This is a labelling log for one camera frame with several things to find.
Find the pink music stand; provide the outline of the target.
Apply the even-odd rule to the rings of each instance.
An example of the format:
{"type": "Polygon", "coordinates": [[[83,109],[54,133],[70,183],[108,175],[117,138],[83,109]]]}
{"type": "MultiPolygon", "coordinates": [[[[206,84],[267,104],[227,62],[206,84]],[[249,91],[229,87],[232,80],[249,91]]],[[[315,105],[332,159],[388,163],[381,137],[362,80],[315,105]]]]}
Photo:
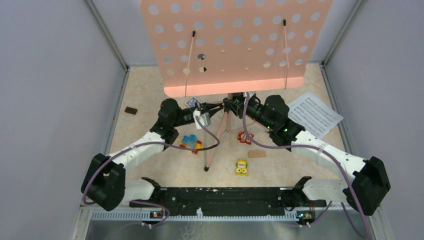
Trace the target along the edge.
{"type": "Polygon", "coordinates": [[[171,98],[294,89],[331,0],[143,0],[139,9],[171,98]]]}

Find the sheet music page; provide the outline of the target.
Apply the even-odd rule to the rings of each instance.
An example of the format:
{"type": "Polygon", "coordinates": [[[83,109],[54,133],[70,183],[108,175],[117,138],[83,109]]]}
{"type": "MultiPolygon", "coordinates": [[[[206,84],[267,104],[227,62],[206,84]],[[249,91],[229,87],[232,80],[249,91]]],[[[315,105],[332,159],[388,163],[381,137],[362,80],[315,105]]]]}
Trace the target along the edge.
{"type": "Polygon", "coordinates": [[[344,117],[325,104],[312,92],[306,92],[288,104],[288,116],[321,139],[335,128],[344,117]]]}

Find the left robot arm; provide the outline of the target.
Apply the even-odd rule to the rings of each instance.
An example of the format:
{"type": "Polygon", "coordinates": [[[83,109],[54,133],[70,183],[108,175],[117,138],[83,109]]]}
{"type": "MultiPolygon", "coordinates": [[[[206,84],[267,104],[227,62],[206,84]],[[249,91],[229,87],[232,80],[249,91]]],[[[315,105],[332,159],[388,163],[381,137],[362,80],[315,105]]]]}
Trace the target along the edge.
{"type": "Polygon", "coordinates": [[[187,151],[187,148],[174,145],[179,135],[177,127],[195,124],[208,133],[206,127],[210,118],[223,107],[222,102],[205,102],[182,109],[173,98],[163,100],[157,121],[143,137],[120,151],[110,155],[98,153],[92,158],[81,185],[82,202],[97,204],[106,211],[115,209],[122,201],[131,200],[142,200],[149,207],[156,206],[161,194],[153,184],[143,179],[129,183],[127,174],[168,148],[187,151]]]}

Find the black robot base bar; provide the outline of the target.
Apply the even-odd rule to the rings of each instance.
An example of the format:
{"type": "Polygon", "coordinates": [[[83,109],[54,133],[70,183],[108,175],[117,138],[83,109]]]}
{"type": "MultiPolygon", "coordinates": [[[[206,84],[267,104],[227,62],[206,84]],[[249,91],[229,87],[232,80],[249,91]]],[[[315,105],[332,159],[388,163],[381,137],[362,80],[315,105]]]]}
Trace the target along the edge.
{"type": "Polygon", "coordinates": [[[284,187],[167,187],[155,190],[150,200],[172,216],[201,211],[204,217],[283,216],[310,205],[300,191],[284,187]]]}

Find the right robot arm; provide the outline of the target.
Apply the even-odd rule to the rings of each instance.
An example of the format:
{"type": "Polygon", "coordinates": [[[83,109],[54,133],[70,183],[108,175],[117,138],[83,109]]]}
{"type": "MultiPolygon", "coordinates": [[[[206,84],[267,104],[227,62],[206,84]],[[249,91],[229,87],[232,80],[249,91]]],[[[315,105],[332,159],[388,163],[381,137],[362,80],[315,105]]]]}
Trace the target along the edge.
{"type": "Polygon", "coordinates": [[[313,200],[349,204],[366,216],[372,216],[391,189],[384,162],[375,156],[369,159],[340,150],[314,136],[304,126],[289,118],[289,106],[278,95],[270,95],[264,103],[253,94],[237,93],[223,100],[224,110],[243,121],[246,117],[268,129],[272,149],[286,149],[303,155],[339,175],[340,180],[305,178],[293,192],[299,206],[313,200]]]}

